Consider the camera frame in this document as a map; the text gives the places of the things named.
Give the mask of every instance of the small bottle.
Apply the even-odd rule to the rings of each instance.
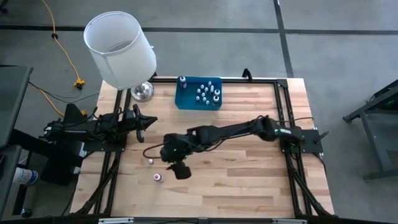
[[[218,96],[214,96],[213,97],[213,102],[214,103],[218,103],[218,100],[220,100],[220,98]]]
[[[180,86],[182,89],[187,87],[187,79],[185,77],[180,77]]]
[[[162,183],[164,181],[164,178],[161,174],[155,174],[154,175],[154,180],[158,183]]]

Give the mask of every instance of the lamp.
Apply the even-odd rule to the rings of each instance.
[[[105,12],[86,26],[85,43],[103,79],[118,90],[133,88],[136,101],[150,100],[147,82],[156,71],[156,56],[138,21],[125,12]]]

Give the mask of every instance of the metal lamp base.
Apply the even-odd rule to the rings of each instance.
[[[149,82],[144,82],[132,90],[131,96],[137,102],[147,102],[154,96],[154,87]]]

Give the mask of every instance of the blue object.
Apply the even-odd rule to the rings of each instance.
[[[180,110],[219,110],[221,104],[223,102],[223,81],[220,78],[211,78],[211,77],[185,77],[186,79],[186,88],[182,88],[180,83],[180,77],[177,79],[177,86],[175,90],[175,105]],[[218,95],[219,100],[218,103],[213,102],[214,93],[210,93],[210,87],[208,86],[208,82],[211,81],[211,84],[214,86],[214,90],[219,89],[220,95]],[[206,105],[206,102],[203,102],[201,94],[205,92],[205,90],[201,90],[200,93],[197,92],[200,89],[200,85],[204,85],[208,87],[207,93],[205,93],[206,99],[210,102],[209,105]]]

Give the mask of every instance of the wooden table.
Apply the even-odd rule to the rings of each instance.
[[[288,79],[288,84],[294,117],[311,116],[304,81]],[[188,128],[201,125],[242,123],[260,114],[278,119],[272,85],[225,83],[219,111],[178,110],[174,104],[174,83],[155,83],[154,88],[153,99],[138,105],[142,114],[157,116],[159,120],[146,131],[145,143],[138,143],[135,132],[128,136],[119,167],[112,216],[294,217],[285,157],[278,141],[264,142],[257,136],[246,136],[228,140],[212,152],[193,154],[185,161],[192,171],[187,180],[176,180],[172,171],[165,170],[168,164],[161,160],[150,165],[142,156],[145,148],[161,143],[166,133],[185,134]],[[113,112],[116,92],[103,83],[97,115]],[[313,121],[299,120],[296,125],[312,129]],[[148,155],[158,156],[159,150],[148,152]],[[71,212],[81,208],[98,186],[103,157],[103,152],[96,152],[84,160]],[[311,154],[303,155],[303,163],[309,189],[325,209],[333,213],[322,163]],[[153,180],[155,173],[164,176],[163,183]],[[297,192],[300,208],[305,211],[301,190]]]

